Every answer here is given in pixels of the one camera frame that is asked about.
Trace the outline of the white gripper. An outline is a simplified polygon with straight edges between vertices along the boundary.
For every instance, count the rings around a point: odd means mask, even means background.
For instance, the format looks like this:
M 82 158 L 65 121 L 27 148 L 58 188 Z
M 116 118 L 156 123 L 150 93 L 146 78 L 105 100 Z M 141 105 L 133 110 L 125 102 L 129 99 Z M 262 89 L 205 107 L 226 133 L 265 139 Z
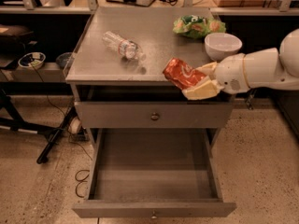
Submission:
M 196 85 L 182 91 L 188 100 L 204 100 L 215 97 L 221 90 L 229 94 L 247 92 L 248 82 L 244 72 L 244 53 L 226 57 L 221 62 L 207 63 L 197 67 L 197 70 L 211 79 L 201 85 Z

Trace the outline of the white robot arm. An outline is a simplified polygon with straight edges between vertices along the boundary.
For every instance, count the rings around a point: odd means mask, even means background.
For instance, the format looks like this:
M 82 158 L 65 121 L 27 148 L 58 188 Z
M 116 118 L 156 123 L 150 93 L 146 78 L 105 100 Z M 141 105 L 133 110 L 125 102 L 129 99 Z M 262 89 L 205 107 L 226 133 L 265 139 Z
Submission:
M 206 77 L 182 91 L 188 100 L 203 100 L 220 91 L 238 94 L 256 88 L 299 90 L 299 29 L 287 34 L 279 49 L 228 56 L 198 68 Z

